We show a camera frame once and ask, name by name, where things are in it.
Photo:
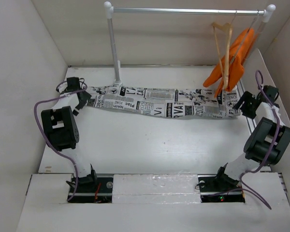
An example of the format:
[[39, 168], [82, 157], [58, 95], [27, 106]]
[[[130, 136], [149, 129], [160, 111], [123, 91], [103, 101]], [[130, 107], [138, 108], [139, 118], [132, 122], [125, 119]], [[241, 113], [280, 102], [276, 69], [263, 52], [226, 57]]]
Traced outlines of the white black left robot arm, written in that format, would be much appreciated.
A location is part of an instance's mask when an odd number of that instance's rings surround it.
[[67, 184], [75, 192], [94, 192], [99, 183], [95, 170], [83, 160], [75, 117], [90, 100], [83, 78], [69, 77], [56, 87], [59, 97], [36, 103], [35, 119], [46, 144], [59, 156], [69, 160], [74, 177]]

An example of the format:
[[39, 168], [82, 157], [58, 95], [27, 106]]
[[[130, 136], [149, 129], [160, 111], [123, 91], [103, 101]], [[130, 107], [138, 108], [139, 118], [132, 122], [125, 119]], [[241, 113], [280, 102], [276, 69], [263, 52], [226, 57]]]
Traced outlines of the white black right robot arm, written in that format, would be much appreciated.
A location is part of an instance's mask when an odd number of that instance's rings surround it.
[[279, 105], [275, 103], [279, 96], [278, 88], [263, 86], [255, 97], [246, 91], [233, 107], [241, 110], [242, 115], [254, 119], [257, 113], [264, 113], [250, 137], [243, 154], [236, 160], [220, 167], [214, 178], [214, 185], [219, 190], [236, 186], [240, 175], [257, 169], [258, 165], [277, 164], [290, 143], [290, 127], [287, 127], [279, 115]]

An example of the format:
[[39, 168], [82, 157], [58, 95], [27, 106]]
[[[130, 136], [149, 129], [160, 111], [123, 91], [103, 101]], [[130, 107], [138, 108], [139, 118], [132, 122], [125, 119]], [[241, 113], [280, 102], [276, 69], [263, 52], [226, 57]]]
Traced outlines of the wooden clothes hanger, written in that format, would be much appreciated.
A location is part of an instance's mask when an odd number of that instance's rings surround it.
[[[230, 46], [231, 46], [231, 38], [232, 38], [232, 23], [236, 18], [237, 11], [235, 11], [234, 17], [230, 23], [225, 23], [224, 25], [218, 24], [213, 22], [211, 24], [214, 32], [214, 38], [216, 43], [217, 55], [218, 55], [218, 64], [220, 67], [220, 72], [222, 75], [222, 83], [223, 83], [223, 90], [227, 90], [229, 84], [229, 65], [230, 65]], [[222, 57], [220, 54], [220, 48], [218, 44], [218, 37], [216, 33], [216, 29], [222, 31], [225, 34], [225, 55], [224, 55], [224, 65], [222, 64]]]

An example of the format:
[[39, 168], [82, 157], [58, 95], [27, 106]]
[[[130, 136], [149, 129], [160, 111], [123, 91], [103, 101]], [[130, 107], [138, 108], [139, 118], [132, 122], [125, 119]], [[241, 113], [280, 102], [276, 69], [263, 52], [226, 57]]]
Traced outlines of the newspaper print trousers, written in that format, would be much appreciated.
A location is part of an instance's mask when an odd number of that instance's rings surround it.
[[87, 105], [94, 108], [123, 110], [132, 113], [180, 118], [202, 116], [216, 119], [237, 117], [241, 113], [233, 107], [239, 100], [237, 91], [222, 91], [216, 95], [206, 88], [142, 88], [119, 85], [89, 87]]

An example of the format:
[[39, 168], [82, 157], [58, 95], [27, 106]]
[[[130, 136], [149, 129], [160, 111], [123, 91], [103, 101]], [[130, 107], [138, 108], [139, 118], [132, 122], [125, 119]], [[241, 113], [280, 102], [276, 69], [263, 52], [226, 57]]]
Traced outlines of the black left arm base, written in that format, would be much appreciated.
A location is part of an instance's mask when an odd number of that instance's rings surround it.
[[76, 193], [68, 203], [112, 203], [113, 174], [98, 174], [94, 186], [78, 184]]

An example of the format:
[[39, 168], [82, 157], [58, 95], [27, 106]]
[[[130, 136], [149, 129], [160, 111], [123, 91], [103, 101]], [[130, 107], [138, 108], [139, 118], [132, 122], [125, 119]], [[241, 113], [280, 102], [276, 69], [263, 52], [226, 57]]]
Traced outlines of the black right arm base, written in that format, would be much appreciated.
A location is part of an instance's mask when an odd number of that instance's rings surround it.
[[195, 189], [200, 191], [201, 203], [245, 203], [237, 186], [218, 182], [214, 176], [198, 176]]

